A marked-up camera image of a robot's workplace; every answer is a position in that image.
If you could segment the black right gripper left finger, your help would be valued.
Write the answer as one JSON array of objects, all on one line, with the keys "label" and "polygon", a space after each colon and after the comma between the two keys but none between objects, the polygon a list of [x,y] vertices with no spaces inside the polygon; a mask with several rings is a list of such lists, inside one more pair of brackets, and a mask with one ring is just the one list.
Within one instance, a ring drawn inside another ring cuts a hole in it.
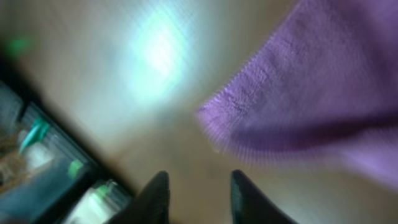
[{"label": "black right gripper left finger", "polygon": [[169,224],[169,206],[169,175],[160,171],[108,224]]}]

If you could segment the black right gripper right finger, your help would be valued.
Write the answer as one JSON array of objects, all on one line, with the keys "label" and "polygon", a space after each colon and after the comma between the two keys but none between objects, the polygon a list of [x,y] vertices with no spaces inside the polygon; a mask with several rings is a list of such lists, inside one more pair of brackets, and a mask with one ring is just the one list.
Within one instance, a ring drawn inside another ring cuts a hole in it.
[{"label": "black right gripper right finger", "polygon": [[233,224],[294,224],[241,170],[231,173]]}]

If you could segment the purple microfibre cloth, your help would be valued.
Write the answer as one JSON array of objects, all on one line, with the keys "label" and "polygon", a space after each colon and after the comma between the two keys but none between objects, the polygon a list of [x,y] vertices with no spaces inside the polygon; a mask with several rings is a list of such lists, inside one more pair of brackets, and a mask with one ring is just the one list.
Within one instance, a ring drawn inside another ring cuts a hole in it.
[{"label": "purple microfibre cloth", "polygon": [[327,162],[397,188],[397,2],[299,1],[198,110],[252,164]]}]

